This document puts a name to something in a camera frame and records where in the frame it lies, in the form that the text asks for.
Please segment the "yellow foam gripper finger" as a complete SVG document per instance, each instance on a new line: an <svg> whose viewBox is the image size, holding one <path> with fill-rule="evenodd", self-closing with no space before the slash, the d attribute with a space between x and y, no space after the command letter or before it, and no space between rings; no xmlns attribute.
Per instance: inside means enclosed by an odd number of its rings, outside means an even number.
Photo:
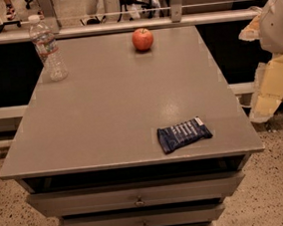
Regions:
<svg viewBox="0 0 283 226"><path fill-rule="evenodd" d="M274 54L256 72L256 87L251 98L251 122L267 122L283 101L283 55Z"/></svg>
<svg viewBox="0 0 283 226"><path fill-rule="evenodd" d="M246 27L244 27L244 29L241 30L238 39L248 42L258 40L260 37L259 23L260 16L257 15L250 21L250 23Z"/></svg>

